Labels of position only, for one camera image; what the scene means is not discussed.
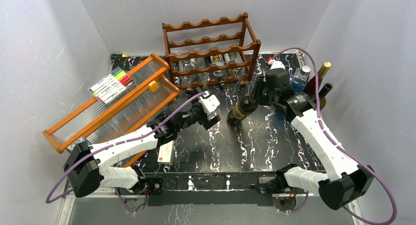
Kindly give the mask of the green bottle with white label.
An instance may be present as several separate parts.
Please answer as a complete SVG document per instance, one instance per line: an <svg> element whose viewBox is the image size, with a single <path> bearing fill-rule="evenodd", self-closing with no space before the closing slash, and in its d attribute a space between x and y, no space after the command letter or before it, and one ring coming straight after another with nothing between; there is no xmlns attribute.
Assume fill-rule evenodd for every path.
<svg viewBox="0 0 416 225"><path fill-rule="evenodd" d="M325 83L321 90L318 92L318 97L320 101L320 110L322 110L326 105L326 96L332 90L333 85L330 83Z"/></svg>

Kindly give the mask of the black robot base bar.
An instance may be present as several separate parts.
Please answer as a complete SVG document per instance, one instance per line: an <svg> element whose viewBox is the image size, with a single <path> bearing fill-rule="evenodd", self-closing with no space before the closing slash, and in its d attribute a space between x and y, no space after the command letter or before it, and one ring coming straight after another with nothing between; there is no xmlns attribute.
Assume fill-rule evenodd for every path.
<svg viewBox="0 0 416 225"><path fill-rule="evenodd" d="M291 209L301 204L302 189L281 189L275 172L145 173L134 189L117 189L148 206L176 204L255 204Z"/></svg>

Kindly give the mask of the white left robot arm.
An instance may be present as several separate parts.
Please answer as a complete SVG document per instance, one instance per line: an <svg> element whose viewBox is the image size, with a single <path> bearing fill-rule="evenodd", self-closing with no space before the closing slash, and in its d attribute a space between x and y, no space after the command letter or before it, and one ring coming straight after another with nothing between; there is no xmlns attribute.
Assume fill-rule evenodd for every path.
<svg viewBox="0 0 416 225"><path fill-rule="evenodd" d="M220 102L214 96L174 103L178 111L160 114L145 126L107 142L89 145L79 142L64 164L64 172L76 197L82 198L98 188L125 188L135 194L144 192L149 183L136 167L114 164L137 153L159 148L175 140L178 133L198 123L206 130L220 121L211 114Z"/></svg>

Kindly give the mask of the green bottle with tan label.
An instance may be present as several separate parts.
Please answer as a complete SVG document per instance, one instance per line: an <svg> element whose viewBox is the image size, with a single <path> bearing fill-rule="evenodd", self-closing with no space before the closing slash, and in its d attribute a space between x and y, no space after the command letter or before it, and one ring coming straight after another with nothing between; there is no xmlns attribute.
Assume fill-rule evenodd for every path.
<svg viewBox="0 0 416 225"><path fill-rule="evenodd" d="M227 122L236 125L244 120L251 113L256 111L258 105L251 100L250 96L245 96L239 100L228 113Z"/></svg>

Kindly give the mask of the blue square bottle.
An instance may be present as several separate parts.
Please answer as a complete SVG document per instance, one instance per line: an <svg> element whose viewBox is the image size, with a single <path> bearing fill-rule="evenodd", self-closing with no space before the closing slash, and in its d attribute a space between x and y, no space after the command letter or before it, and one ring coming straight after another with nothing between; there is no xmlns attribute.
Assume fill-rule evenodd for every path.
<svg viewBox="0 0 416 225"><path fill-rule="evenodd" d="M295 71L290 81L291 87L295 93L302 92L305 89L308 83L310 72L311 68L306 65Z"/></svg>

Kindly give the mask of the dark red gold-capped bottle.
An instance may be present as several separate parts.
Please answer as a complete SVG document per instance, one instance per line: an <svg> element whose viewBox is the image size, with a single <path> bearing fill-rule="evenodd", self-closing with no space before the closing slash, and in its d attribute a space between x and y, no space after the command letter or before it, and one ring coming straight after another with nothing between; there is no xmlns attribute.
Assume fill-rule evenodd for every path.
<svg viewBox="0 0 416 225"><path fill-rule="evenodd" d="M309 82L307 83L304 89L304 92L307 93L308 95L315 94L316 87L320 88L321 82L323 78L325 77L326 73L330 70L331 66L332 66L331 62L329 61L324 62L321 68L317 72L318 81L315 80L315 77L311 78Z"/></svg>

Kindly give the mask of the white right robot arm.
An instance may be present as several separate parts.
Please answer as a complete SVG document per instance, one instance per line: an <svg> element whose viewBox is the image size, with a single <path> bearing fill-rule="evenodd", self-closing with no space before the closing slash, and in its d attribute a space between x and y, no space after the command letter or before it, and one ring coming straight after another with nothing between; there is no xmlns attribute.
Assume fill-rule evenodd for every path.
<svg viewBox="0 0 416 225"><path fill-rule="evenodd" d="M374 179L374 170L343 153L321 118L319 108L304 92L295 93L286 70L277 68L257 78L251 101L262 106L273 106L304 137L318 156L325 172L305 170L290 164L277 170L277 188L288 193L301 188L321 197L332 210L338 210L363 196Z"/></svg>

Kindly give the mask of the clear bottle without cap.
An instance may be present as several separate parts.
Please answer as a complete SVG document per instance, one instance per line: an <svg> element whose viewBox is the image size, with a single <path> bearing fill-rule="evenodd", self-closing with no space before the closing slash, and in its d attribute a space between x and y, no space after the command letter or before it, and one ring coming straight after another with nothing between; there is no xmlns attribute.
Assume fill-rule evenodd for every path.
<svg viewBox="0 0 416 225"><path fill-rule="evenodd" d="M205 68L204 65L198 64L197 65L197 69L199 71L203 70ZM198 73L197 74L197 78L199 79L199 81L202 83L204 88L208 87L208 82L210 81L210 75L207 72L202 72L202 73Z"/></svg>

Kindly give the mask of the clear bottle with cork cap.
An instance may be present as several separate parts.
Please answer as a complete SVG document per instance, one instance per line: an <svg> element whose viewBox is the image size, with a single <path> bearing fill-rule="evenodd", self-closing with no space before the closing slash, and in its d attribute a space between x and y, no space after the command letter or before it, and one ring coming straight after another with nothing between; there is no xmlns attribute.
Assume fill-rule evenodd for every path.
<svg viewBox="0 0 416 225"><path fill-rule="evenodd" d="M242 63L243 62L243 60L241 58L241 55L238 52L228 53L227 56L228 56L228 58L225 58L225 61L227 63L234 62L234 63L237 64L237 63ZM229 73L233 77L237 78L241 89L246 87L246 81L243 79L243 76L246 73L244 67L237 67L237 68L229 69Z"/></svg>

